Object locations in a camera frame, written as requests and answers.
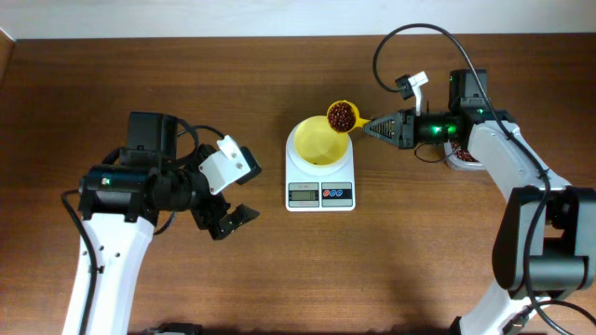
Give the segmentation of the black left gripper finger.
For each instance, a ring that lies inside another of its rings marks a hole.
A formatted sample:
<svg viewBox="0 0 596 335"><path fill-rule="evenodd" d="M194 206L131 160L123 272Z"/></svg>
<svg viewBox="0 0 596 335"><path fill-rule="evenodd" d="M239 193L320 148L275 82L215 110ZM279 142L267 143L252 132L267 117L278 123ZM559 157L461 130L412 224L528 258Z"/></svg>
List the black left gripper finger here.
<svg viewBox="0 0 596 335"><path fill-rule="evenodd" d="M257 219L260 212L243 204L239 205L231 214L225 214L211 226L211 238L223 240L242 225Z"/></svg>
<svg viewBox="0 0 596 335"><path fill-rule="evenodd" d="M252 180L257 175L259 175L262 172L262 168L248 147L241 146L240 152L243 154L243 157L245 158L246 162L248 163L248 167L250 168L250 171L246 175L244 175L236 181L236 184L243 185L248 181Z"/></svg>

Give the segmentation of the yellow plastic scoop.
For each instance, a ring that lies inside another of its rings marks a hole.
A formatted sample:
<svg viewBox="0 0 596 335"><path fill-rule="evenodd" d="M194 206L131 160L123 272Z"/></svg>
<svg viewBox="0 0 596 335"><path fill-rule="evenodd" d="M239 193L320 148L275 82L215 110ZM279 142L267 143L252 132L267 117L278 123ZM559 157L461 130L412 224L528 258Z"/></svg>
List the yellow plastic scoop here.
<svg viewBox="0 0 596 335"><path fill-rule="evenodd" d="M348 100L334 102L328 108L326 118L331 129L337 133L349 133L371 122L370 119L362 118L358 107Z"/></svg>

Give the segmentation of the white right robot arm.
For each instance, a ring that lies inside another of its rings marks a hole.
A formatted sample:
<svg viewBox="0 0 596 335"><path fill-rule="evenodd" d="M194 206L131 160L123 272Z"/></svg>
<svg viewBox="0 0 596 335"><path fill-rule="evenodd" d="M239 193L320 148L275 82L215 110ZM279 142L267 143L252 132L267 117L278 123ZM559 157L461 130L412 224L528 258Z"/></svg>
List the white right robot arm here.
<svg viewBox="0 0 596 335"><path fill-rule="evenodd" d="M366 123L366 134L400 149L458 143L489 173L507 207L494 242L494 281L478 304L458 316L453 334L517 334L533 315L574 309L568 297L595 281L595 191L552 172L523 138L515 119L496 110L484 70L450 74L448 112L418 107Z"/></svg>

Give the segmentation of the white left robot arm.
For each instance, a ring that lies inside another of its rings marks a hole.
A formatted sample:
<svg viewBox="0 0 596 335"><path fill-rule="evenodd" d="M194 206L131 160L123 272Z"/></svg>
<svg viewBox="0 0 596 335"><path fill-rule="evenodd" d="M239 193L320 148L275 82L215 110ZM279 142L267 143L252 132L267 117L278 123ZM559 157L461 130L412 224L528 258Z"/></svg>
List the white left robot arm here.
<svg viewBox="0 0 596 335"><path fill-rule="evenodd" d="M61 201L80 236L78 264L65 318L65 334L124 334L142 260L161 212L188 211L199 229L223 240L256 219L236 208L223 191L244 184L261 167L251 151L230 136L211 146L198 128L173 115L133 112L127 140L82 178L73 208Z"/></svg>

